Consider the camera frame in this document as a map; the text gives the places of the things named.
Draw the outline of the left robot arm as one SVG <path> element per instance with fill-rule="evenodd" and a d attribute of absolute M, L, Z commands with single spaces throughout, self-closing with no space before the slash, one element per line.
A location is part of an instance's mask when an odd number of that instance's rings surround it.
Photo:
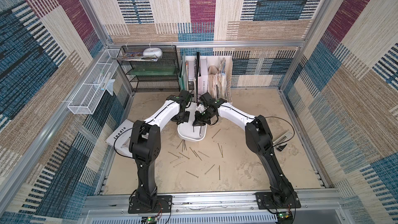
<path fill-rule="evenodd" d="M 133 205 L 154 209 L 157 205 L 155 160 L 161 151 L 161 131 L 170 122 L 182 124 L 189 120 L 186 111 L 191 102 L 191 93 L 182 90 L 178 96 L 170 95 L 162 107 L 132 127 L 129 152 L 137 165 L 138 188 L 131 200 Z"/>

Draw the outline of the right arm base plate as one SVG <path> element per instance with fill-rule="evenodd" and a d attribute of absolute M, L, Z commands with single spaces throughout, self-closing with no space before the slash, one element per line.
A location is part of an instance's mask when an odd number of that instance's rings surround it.
<path fill-rule="evenodd" d="M 296 192 L 290 192 L 284 196 L 271 191 L 264 191 L 256 192 L 255 197 L 259 209 L 295 209 L 302 207 Z"/>

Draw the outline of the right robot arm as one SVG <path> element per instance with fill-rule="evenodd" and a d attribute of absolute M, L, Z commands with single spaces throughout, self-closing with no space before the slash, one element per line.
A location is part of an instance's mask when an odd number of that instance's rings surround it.
<path fill-rule="evenodd" d="M 268 176 L 270 192 L 255 194 L 259 209 L 300 208 L 301 203 L 292 184 L 286 178 L 274 151 L 273 135 L 266 118 L 253 116 L 232 106 L 224 99 L 214 99 L 209 93 L 200 96 L 194 126 L 210 125 L 212 117 L 230 120 L 245 131 L 246 145 L 255 153 Z"/>

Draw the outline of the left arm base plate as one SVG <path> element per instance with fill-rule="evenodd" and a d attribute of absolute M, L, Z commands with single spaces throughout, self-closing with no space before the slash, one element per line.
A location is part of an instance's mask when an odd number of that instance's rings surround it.
<path fill-rule="evenodd" d="M 170 213 L 172 195 L 157 195 L 155 198 L 141 200 L 138 196 L 129 199 L 129 214 Z"/>

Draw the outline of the white plastic storage box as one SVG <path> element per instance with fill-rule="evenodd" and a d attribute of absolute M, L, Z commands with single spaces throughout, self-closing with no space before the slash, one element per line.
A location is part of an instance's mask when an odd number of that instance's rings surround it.
<path fill-rule="evenodd" d="M 197 104 L 192 103 L 190 107 L 186 109 L 186 111 L 190 113 L 188 122 L 179 124 L 177 127 L 178 136 L 182 140 L 190 142 L 199 142 L 202 141 L 206 136 L 207 125 L 193 126 L 196 110 L 197 110 Z"/>

